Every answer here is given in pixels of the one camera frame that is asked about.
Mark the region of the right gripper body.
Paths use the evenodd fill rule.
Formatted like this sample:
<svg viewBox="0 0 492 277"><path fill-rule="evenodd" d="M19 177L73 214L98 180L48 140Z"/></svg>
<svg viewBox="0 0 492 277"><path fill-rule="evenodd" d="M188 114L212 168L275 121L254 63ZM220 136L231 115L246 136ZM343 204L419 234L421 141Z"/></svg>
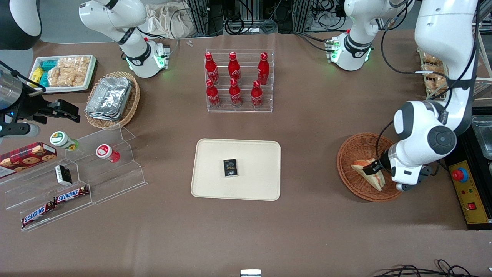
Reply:
<svg viewBox="0 0 492 277"><path fill-rule="evenodd" d="M31 120L47 103L40 95L31 97L30 93L36 91L4 70L1 70L0 86L2 122L7 122L5 118L9 118L11 123Z"/></svg>

